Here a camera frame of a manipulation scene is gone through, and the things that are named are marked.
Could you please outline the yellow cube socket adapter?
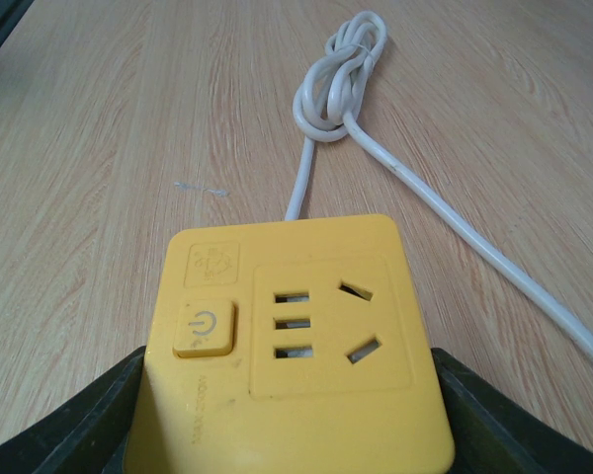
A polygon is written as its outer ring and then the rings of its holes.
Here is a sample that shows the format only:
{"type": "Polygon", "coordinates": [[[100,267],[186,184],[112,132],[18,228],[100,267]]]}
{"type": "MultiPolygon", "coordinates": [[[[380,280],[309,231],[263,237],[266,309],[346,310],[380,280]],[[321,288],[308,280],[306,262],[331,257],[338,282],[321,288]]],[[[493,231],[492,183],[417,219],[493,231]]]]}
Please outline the yellow cube socket adapter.
{"type": "Polygon", "coordinates": [[[444,473],[454,459],[391,218],[172,238],[126,473],[444,473]]]}

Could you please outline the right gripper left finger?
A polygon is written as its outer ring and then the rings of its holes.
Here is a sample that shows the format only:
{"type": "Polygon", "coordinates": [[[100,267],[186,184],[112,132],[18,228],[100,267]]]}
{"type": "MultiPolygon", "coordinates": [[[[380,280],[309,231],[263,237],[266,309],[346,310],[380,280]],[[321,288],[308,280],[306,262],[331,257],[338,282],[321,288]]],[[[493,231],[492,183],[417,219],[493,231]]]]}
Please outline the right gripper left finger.
{"type": "Polygon", "coordinates": [[[0,473],[121,473],[145,347],[0,445],[0,473]]]}

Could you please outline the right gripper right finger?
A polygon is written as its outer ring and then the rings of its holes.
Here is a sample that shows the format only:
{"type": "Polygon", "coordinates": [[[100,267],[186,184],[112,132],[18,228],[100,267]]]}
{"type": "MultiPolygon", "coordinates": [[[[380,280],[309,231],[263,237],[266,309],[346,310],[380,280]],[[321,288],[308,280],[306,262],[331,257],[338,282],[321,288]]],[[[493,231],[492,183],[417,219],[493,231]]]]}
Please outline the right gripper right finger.
{"type": "Polygon", "coordinates": [[[445,350],[431,353],[455,441],[452,473],[593,473],[593,452],[535,418],[445,350]]]}

